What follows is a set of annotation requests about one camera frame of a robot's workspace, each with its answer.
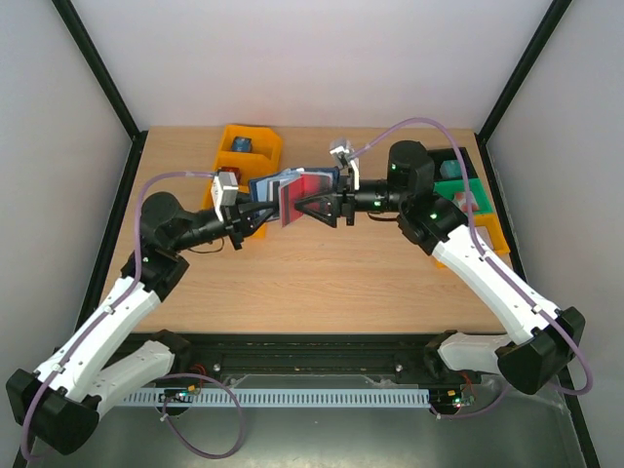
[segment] small blue object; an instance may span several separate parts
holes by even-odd
[[[461,169],[459,168],[459,161],[456,159],[450,159],[445,161],[440,166],[440,175],[442,178],[459,178],[461,177]]]
[[[251,153],[252,152],[252,139],[245,138],[243,136],[235,136],[232,141],[230,151],[236,151],[238,153]]]

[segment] orange bin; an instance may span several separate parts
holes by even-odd
[[[230,151],[235,137],[249,138],[252,141],[252,152]],[[239,190],[249,193],[250,179],[270,176],[278,172],[282,145],[282,139],[268,127],[227,125],[223,130],[214,158],[213,171],[225,167],[238,168],[241,172]],[[203,209],[213,207],[212,186],[213,182],[210,180],[204,193]],[[266,224],[262,225],[252,237],[263,239],[264,236],[266,236]]]

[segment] black frame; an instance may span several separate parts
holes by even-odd
[[[436,337],[434,334],[177,335],[187,340],[192,350],[188,362],[179,363],[178,371],[187,371],[192,363],[201,363],[210,376],[221,381],[229,376],[240,378],[250,374],[365,375],[377,381],[386,378],[443,393],[459,392],[465,383],[457,372],[434,378],[425,368],[425,347]],[[113,355],[111,363],[137,351],[150,336],[152,333],[131,333]],[[478,381],[475,372],[466,374],[472,381]]]
[[[62,20],[69,33],[74,38],[76,45],[83,54],[85,60],[89,64],[90,68],[94,72],[97,81],[100,83],[102,90],[106,94],[106,97],[110,101],[115,113],[119,117],[122,125],[126,129],[133,144],[128,156],[128,161],[122,179],[117,190],[117,196],[115,198],[110,218],[106,224],[104,236],[102,239],[101,247],[97,254],[96,264],[94,266],[93,274],[85,294],[85,299],[78,317],[78,323],[76,328],[79,328],[85,320],[96,310],[98,307],[99,299],[104,286],[104,281],[108,273],[110,262],[113,256],[119,231],[121,229],[121,223],[128,205],[130,193],[137,174],[138,164],[142,154],[143,147],[145,145],[148,131],[140,131],[133,119],[130,110],[123,101],[121,94],[119,93],[115,83],[113,82],[110,74],[108,73],[104,62],[102,61],[99,53],[89,37],[89,33],[81,22],[78,13],[73,7],[70,0],[52,0],[55,7],[58,10]],[[537,61],[541,51],[548,42],[548,39],[554,32],[557,24],[566,12],[567,7],[571,3],[571,0],[553,0],[548,11],[544,15],[541,23],[537,27],[533,37],[528,43],[525,52],[523,53],[520,61],[516,65],[513,73],[511,74],[507,84],[505,85],[500,97],[496,101],[496,104],[492,108],[489,116],[487,117],[482,129],[475,135],[479,150],[486,169],[487,180],[489,182],[494,205],[500,217],[500,222],[503,228],[503,233],[509,244],[511,250],[511,259],[515,271],[522,278],[525,277],[525,271],[522,266],[520,255],[518,252],[518,246],[516,244],[513,230],[509,222],[509,218],[503,204],[500,189],[498,187],[498,181],[496,180],[495,172],[489,157],[487,143],[494,130],[500,123],[505,111],[511,104],[514,96],[524,83],[527,75],[529,74],[532,66]],[[254,346],[245,345],[243,343],[255,343],[255,344],[269,344],[274,349],[287,350],[292,353],[302,353],[301,356],[306,356],[306,361],[310,364],[315,363],[315,357],[310,357],[307,354],[307,349],[310,345],[315,343],[326,343],[332,347],[332,350],[336,353],[342,353],[344,360],[342,361],[342,369],[352,367],[354,371],[358,371],[360,367],[365,367],[367,363],[372,364],[376,370],[383,371],[385,373],[395,373],[396,364],[401,359],[411,359],[410,353],[419,352],[418,350],[424,347],[424,344],[429,341],[432,335],[427,334],[410,334],[410,335],[398,335],[398,334],[386,334],[386,335],[296,335],[296,334],[269,334],[269,335],[208,335],[208,334],[195,334],[187,335],[188,339],[193,341],[196,345],[205,348],[209,356],[210,353],[214,353],[214,359],[219,358],[219,354],[215,352],[219,346],[229,346],[227,348],[230,352],[236,354],[236,352],[245,349],[242,355],[238,356],[238,363],[240,366],[242,362],[246,363],[243,368],[246,371],[250,369],[257,369],[266,371],[266,362],[259,361],[258,358],[262,356],[260,347],[257,347],[258,351],[255,351]],[[132,333],[128,340],[122,345],[119,350],[119,356],[125,355],[128,352],[132,352],[133,348],[137,347],[137,344],[143,342],[146,335],[141,333]],[[323,364],[323,357],[319,358],[319,365]],[[286,359],[286,361],[277,361],[280,364],[280,368],[283,366],[290,367],[293,363],[292,360]],[[422,375],[412,376],[413,378],[424,378]],[[565,369],[560,379],[562,384],[571,387],[571,379],[569,372]],[[446,382],[446,385],[454,385],[457,382],[450,380]],[[572,421],[576,430],[578,440],[585,458],[585,462],[588,467],[599,467],[599,460],[596,456],[594,446],[592,444],[591,437],[585,424],[585,419],[581,411],[578,399],[573,396],[565,396],[565,401],[572,415]],[[15,466],[25,466],[20,462],[20,456],[16,460]]]

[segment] white cable tray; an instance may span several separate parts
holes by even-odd
[[[119,407],[157,407],[164,388],[143,388],[126,397]],[[243,408],[429,408],[429,391],[419,389],[299,390],[232,389]],[[232,408],[230,397],[217,388],[205,388],[198,396],[170,402],[168,407]]]

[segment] cable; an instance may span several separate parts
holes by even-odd
[[[559,324],[555,320],[553,320],[552,317],[546,314],[546,312],[544,312],[544,310],[537,304],[537,302],[535,302],[532,299],[532,297],[530,297],[526,292],[524,292],[522,288],[520,288],[520,286],[518,286],[514,280],[512,280],[509,276],[507,276],[507,274],[494,262],[492,258],[490,258],[489,255],[486,255],[485,249],[479,242],[479,238],[477,234],[477,227],[475,225],[475,215],[472,211],[472,198],[471,198],[472,192],[470,190],[470,182],[468,180],[468,171],[466,170],[466,163],[464,161],[463,156],[461,155],[461,152],[459,151],[459,146],[457,145],[455,138],[450,134],[449,130],[444,125],[442,125],[441,123],[433,119],[429,119],[427,117],[413,117],[411,119],[404,120],[403,122],[399,122],[395,126],[390,127],[388,130],[383,132],[373,141],[369,142],[364,147],[355,151],[353,154],[347,156],[347,161],[351,161],[355,158],[360,157],[362,154],[369,151],[371,148],[373,148],[376,144],[378,144],[380,141],[382,141],[389,135],[393,134],[394,132],[401,129],[402,127],[405,127],[411,124],[431,125],[432,127],[435,127],[440,132],[442,132],[444,136],[447,138],[448,142],[452,146],[453,152],[455,153],[457,162],[459,163],[459,169],[461,171],[461,179],[463,181],[464,192],[466,194],[466,214],[468,216],[468,230],[470,232],[470,238],[472,239],[472,242],[475,248],[477,249],[477,252],[479,252],[479,255],[482,256],[484,261],[498,274],[498,276],[500,276],[503,279],[503,281],[505,281],[505,283],[507,283],[516,293],[518,293],[518,295],[530,306],[531,309],[533,309],[536,313],[538,313],[544,320],[546,320],[546,322],[548,322],[549,325],[551,325],[562,336],[565,343],[569,346],[569,348],[572,350],[574,355],[578,358],[578,361],[581,364],[583,370],[585,371],[585,375],[587,378],[585,386],[581,388],[580,390],[569,390],[556,384],[553,384],[553,386],[558,391],[562,393],[566,393],[568,395],[585,395],[592,389],[594,385],[594,376],[592,374],[592,371],[589,367],[589,363],[587,362],[587,359],[585,358],[585,355],[583,354],[583,352],[579,349],[579,347],[576,345],[576,343],[570,337],[570,335],[561,326],[559,326]]]
[[[175,173],[164,173],[160,175],[156,175],[155,177],[148,180],[138,192],[138,196],[136,198],[136,207],[135,207],[135,226],[134,226],[134,241],[135,241],[135,278],[128,286],[128,288],[117,297],[114,301],[112,301],[109,305],[111,309],[115,309],[119,304],[121,304],[124,300],[128,298],[128,296],[135,290],[138,283],[140,282],[140,275],[142,271],[142,255],[140,252],[140,213],[141,207],[143,205],[143,199],[147,193],[149,187],[151,187],[154,183],[163,180],[165,178],[173,178],[173,177],[202,177],[202,178],[212,178],[215,176],[215,173],[195,173],[191,171],[185,172],[175,172]],[[107,312],[102,312],[97,316],[95,320],[93,320],[74,340],[69,349],[63,354],[63,357],[58,362],[58,365],[62,368],[65,364],[71,359],[71,356],[76,352],[76,350],[80,347],[80,345],[85,341],[87,336],[91,334],[91,332],[108,316]],[[42,459],[47,453],[44,455],[33,455],[30,453],[28,449],[28,435],[30,433],[30,424],[32,423],[32,416],[35,412],[35,409],[41,402],[43,398],[43,394],[50,387],[54,379],[59,375],[56,370],[50,372],[48,378],[39,386],[37,391],[35,392],[34,397],[32,398],[30,405],[28,406],[28,410],[26,411],[26,415],[23,419],[23,424],[21,426],[21,441],[19,443],[19,448],[21,450],[21,455],[24,457],[26,461],[38,461]]]
[[[197,370],[199,371],[199,373],[201,375],[207,375],[208,373],[206,372],[206,368],[204,366],[202,366],[201,364],[194,364],[193,366],[191,366],[189,368],[191,371],[193,370]],[[199,379],[199,381],[197,382],[197,384],[199,385],[200,389],[204,388],[204,380],[202,380],[201,378]]]
[[[165,375],[164,377],[159,377],[157,378],[157,380],[169,380],[172,378],[200,378],[209,383],[213,383],[220,389],[224,390],[225,393],[229,395],[230,399],[232,400],[232,403],[236,406],[236,411],[238,412],[238,420],[239,420],[238,438],[236,439],[234,446],[232,446],[230,450],[228,450],[226,453],[221,453],[221,454],[207,453],[205,451],[201,451],[198,448],[191,446],[191,444],[186,439],[184,439],[184,436],[182,436],[179,433],[179,431],[177,430],[177,428],[174,426],[171,419],[167,415],[167,403],[170,402],[170,399],[165,400],[163,404],[163,408],[161,412],[162,414],[161,420],[167,423],[171,431],[179,438],[179,440],[187,449],[189,449],[196,455],[201,456],[202,458],[208,458],[210,460],[220,460],[221,458],[227,458],[228,456],[236,453],[239,450],[239,448],[243,445],[243,442],[245,441],[245,431],[246,431],[247,423],[245,421],[245,416],[243,415],[243,408],[241,407],[241,403],[236,398],[236,395],[234,395],[234,392],[232,392],[232,390],[230,390],[227,386],[223,385],[218,380],[208,377],[207,375],[201,375],[199,373],[172,373],[170,375]]]
[[[367,215],[369,216],[370,219],[372,219],[373,221],[382,221],[382,222],[390,222],[390,221],[397,221],[397,217],[381,217],[381,216],[375,216],[372,215],[371,212],[367,212]]]
[[[462,372],[459,373],[459,375],[464,377],[464,380],[466,380],[466,386],[470,389],[470,393],[472,394],[472,396],[475,399],[475,401],[477,401],[477,392],[475,392],[475,388],[472,385],[472,380],[470,379],[468,374],[466,372],[462,371]]]
[[[221,246],[218,249],[215,249],[214,251],[196,251],[195,249],[187,249],[189,252],[193,252],[194,254],[216,254],[217,252],[221,252],[223,250],[223,248],[225,247],[225,240],[221,237]]]

